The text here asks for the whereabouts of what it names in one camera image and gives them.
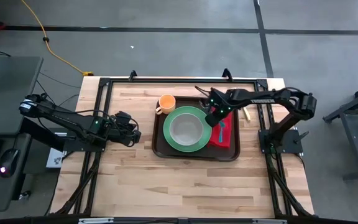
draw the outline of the concrete floor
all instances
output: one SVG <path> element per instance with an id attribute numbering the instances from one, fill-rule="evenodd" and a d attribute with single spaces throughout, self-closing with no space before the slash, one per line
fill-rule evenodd
<path id="1" fill-rule="evenodd" d="M 258 28 L 253 0 L 27 0 L 46 26 Z M 266 29 L 358 30 L 358 0 L 260 0 Z M 0 0 L 0 20 L 36 25 L 20 0 Z M 96 75 L 208 76 L 229 68 L 236 77 L 266 77 L 259 34 L 158 32 L 48 32 L 57 54 Z M 81 85 L 82 76 L 51 56 L 38 31 L 0 31 L 0 50 L 41 56 L 42 71 L 62 82 Z M 315 213 L 358 221 L 357 171 L 342 124 L 322 117 L 358 90 L 358 35 L 267 35 L 274 77 L 287 86 L 313 92 L 315 117 L 300 122 L 306 174 Z M 60 103 L 79 92 L 40 76 L 39 82 Z M 65 107 L 75 109 L 76 99 Z M 53 124 L 45 122 L 48 127 Z M 33 197 L 0 213 L 2 217 L 43 215 L 56 174 L 34 175 Z"/>

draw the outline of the white bowl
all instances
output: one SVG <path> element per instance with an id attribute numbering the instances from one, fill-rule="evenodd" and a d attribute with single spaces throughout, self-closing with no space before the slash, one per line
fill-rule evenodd
<path id="1" fill-rule="evenodd" d="M 200 119 L 189 113 L 176 116 L 169 127 L 172 139 L 182 146 L 196 144 L 201 139 L 203 131 Z"/>

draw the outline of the yellow cable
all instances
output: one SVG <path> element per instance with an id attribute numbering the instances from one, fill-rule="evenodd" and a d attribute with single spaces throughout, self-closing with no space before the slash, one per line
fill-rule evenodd
<path id="1" fill-rule="evenodd" d="M 30 8 L 30 6 L 29 6 L 27 3 L 25 3 L 24 0 L 22 0 L 22 2 L 23 2 L 23 4 L 30 10 L 30 12 L 33 14 L 33 16 L 34 16 L 35 19 L 37 20 L 38 24 L 40 25 L 40 27 L 41 27 L 41 29 L 42 29 L 42 32 L 44 33 L 44 37 L 45 37 L 44 42 L 45 42 L 45 44 L 47 45 L 48 51 L 49 51 L 53 56 L 55 56 L 57 59 L 61 60 L 62 62 L 65 62 L 65 63 L 68 64 L 69 66 L 73 67 L 75 70 L 81 72 L 84 76 L 93 75 L 93 72 L 84 72 L 84 71 L 80 70 L 79 68 L 77 68 L 76 66 L 74 66 L 72 63 L 70 63 L 70 62 L 68 62 L 68 61 L 66 61 L 66 60 L 64 60 L 64 59 L 62 59 L 61 57 L 59 57 L 57 54 L 55 54 L 55 53 L 50 49 L 50 46 L 49 46 L 49 43 L 48 43 L 49 39 L 48 39 L 47 33 L 45 32 L 45 29 L 44 29 L 44 27 L 43 27 L 41 21 L 38 19 L 37 15 L 36 15 L 35 12 Z"/>

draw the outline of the black desk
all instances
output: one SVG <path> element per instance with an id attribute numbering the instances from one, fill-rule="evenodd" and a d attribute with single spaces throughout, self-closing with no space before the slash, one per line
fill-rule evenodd
<path id="1" fill-rule="evenodd" d="M 13 147 L 23 121 L 19 111 L 20 102 L 33 92 L 42 61 L 40 57 L 0 57 L 0 157 Z M 10 178 L 0 177 L 0 211 L 6 210 L 12 198 L 21 191 L 24 181 L 22 170 L 31 140 L 29 134 L 17 136 L 15 148 L 21 153 L 14 175 Z"/>

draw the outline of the orange cup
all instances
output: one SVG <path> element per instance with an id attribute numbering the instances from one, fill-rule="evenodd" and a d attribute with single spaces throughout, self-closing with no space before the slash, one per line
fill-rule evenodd
<path id="1" fill-rule="evenodd" d="M 155 109 L 155 113 L 156 114 L 171 113 L 175 109 L 176 102 L 177 101 L 175 100 L 175 97 L 172 96 L 171 94 L 162 95 L 158 100 L 160 106 L 157 109 Z"/>

